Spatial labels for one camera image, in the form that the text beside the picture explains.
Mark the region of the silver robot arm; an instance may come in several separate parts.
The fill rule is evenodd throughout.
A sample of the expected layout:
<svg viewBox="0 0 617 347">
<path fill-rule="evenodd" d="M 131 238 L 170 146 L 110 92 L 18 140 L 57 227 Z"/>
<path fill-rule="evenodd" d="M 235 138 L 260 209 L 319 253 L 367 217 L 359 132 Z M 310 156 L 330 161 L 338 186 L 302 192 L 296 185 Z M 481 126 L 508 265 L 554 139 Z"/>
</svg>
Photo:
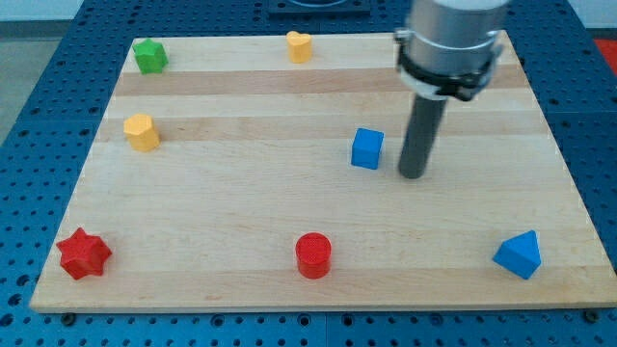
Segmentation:
<svg viewBox="0 0 617 347">
<path fill-rule="evenodd" d="M 509 0 L 414 0 L 394 32 L 395 68 L 430 100 L 470 101 L 490 83 Z"/>
</svg>

